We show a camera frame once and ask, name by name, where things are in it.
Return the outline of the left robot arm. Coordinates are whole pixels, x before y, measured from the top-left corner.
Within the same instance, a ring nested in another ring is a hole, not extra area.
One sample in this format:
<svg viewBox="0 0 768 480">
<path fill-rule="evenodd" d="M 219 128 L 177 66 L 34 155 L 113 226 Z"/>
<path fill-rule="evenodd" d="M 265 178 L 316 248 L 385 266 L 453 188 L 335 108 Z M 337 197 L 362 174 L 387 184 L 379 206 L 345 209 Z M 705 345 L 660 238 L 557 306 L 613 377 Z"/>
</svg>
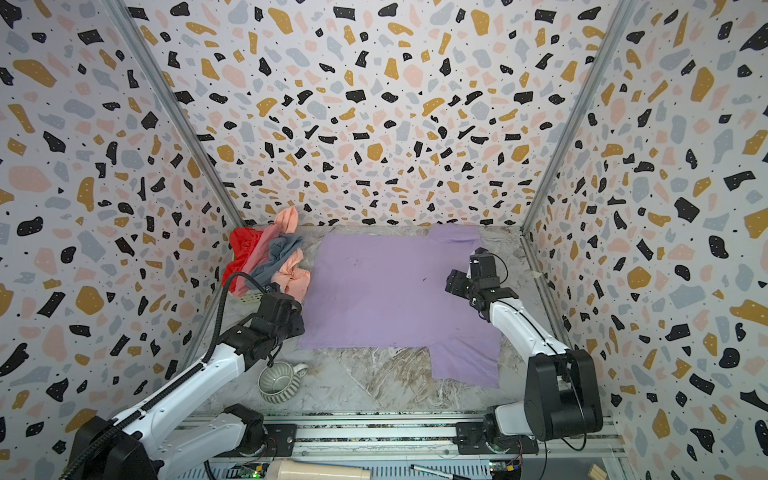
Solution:
<svg viewBox="0 0 768 480">
<path fill-rule="evenodd" d="M 259 455 L 275 447 L 261 413 L 241 404 L 179 433 L 177 427 L 230 381 L 304 333 L 302 305 L 267 291 L 257 310 L 227 330 L 216 326 L 206 353 L 167 385 L 110 419 L 95 416 L 76 433 L 64 479 L 173 479 L 222 453 Z"/>
</svg>

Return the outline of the lilac t shirt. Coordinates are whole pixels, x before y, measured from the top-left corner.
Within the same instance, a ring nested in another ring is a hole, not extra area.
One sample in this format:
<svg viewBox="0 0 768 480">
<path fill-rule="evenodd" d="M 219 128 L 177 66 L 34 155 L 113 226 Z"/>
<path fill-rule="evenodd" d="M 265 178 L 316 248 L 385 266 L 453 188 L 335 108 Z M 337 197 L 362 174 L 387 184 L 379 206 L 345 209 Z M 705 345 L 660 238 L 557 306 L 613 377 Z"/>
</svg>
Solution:
<svg viewBox="0 0 768 480">
<path fill-rule="evenodd" d="M 298 345 L 428 349 L 432 375 L 498 388 L 501 332 L 446 291 L 482 244 L 475 226 L 438 225 L 426 235 L 328 233 L 303 302 Z"/>
</svg>

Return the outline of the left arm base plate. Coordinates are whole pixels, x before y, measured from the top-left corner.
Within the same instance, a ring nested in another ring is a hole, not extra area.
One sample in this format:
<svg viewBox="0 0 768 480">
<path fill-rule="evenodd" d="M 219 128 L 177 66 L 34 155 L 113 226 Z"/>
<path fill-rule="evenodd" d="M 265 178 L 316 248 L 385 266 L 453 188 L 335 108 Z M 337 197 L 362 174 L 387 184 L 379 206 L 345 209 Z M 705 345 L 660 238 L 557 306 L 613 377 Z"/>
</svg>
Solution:
<svg viewBox="0 0 768 480">
<path fill-rule="evenodd" d="M 241 443 L 234 450 L 220 453 L 213 459 L 258 460 L 290 457 L 293 454 L 297 430 L 297 425 L 290 423 L 268 423 L 259 428 L 248 428 Z"/>
</svg>

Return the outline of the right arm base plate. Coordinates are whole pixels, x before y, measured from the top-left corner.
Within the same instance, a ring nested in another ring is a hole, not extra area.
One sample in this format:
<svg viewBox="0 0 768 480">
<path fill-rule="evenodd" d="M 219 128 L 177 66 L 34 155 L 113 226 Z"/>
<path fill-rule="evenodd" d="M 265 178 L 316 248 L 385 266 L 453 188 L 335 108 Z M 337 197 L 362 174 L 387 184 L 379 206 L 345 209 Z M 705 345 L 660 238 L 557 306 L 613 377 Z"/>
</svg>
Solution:
<svg viewBox="0 0 768 480">
<path fill-rule="evenodd" d="M 484 422 L 459 422 L 453 443 L 460 455 L 537 454 L 538 443 L 526 435 L 503 435 Z"/>
</svg>

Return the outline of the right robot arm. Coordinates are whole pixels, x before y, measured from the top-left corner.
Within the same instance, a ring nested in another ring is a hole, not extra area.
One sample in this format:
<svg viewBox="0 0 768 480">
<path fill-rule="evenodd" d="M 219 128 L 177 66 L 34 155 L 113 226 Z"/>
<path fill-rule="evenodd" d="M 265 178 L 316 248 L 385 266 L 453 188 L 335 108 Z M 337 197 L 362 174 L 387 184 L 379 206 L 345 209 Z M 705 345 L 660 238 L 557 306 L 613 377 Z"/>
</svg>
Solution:
<svg viewBox="0 0 768 480">
<path fill-rule="evenodd" d="M 523 399 L 485 415 L 485 442 L 495 451 L 506 451 L 523 437 L 546 442 L 580 436 L 586 442 L 604 424 L 594 361 L 547 332 L 517 294 L 501 285 L 497 259 L 478 248 L 468 272 L 452 270 L 446 279 L 446 291 L 466 299 L 526 361 Z"/>
</svg>

